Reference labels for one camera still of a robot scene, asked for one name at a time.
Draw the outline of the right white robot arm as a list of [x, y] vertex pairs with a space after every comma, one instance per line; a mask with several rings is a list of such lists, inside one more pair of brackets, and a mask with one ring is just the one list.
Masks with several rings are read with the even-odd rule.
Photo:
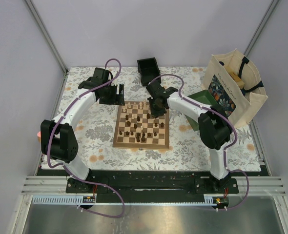
[[226, 148], [234, 128], [218, 105], [210, 106], [197, 102], [181, 93], [181, 89], [164, 88], [157, 81], [146, 87], [151, 95], [148, 98], [153, 117], [159, 117], [168, 109], [173, 109], [190, 117], [198, 123], [202, 143], [209, 149], [211, 190], [221, 193], [230, 180], [226, 165]]

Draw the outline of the wooden chess board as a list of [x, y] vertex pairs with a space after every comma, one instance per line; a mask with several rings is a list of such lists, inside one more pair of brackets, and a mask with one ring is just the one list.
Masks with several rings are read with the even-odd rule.
[[153, 117], [148, 102], [126, 101], [118, 107], [113, 147], [168, 150], [169, 111]]

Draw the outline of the cream canvas tote bag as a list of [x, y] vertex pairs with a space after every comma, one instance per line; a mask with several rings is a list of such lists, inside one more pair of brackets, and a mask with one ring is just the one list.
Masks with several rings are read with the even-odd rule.
[[[229, 71], [242, 79], [243, 89]], [[222, 106], [235, 128], [248, 125], [268, 98], [257, 67], [237, 49], [211, 56], [201, 87]]]

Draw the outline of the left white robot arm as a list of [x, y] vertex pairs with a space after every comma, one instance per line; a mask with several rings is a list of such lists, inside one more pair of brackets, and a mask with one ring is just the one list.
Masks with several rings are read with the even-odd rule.
[[77, 179], [77, 187], [84, 193], [93, 189], [89, 168], [77, 155], [79, 145], [75, 129], [85, 112], [95, 103], [124, 106], [124, 85], [112, 85], [113, 74], [103, 68], [95, 68], [93, 76], [81, 82], [75, 98], [53, 120], [41, 123], [41, 152], [47, 155], [48, 166], [63, 166]]

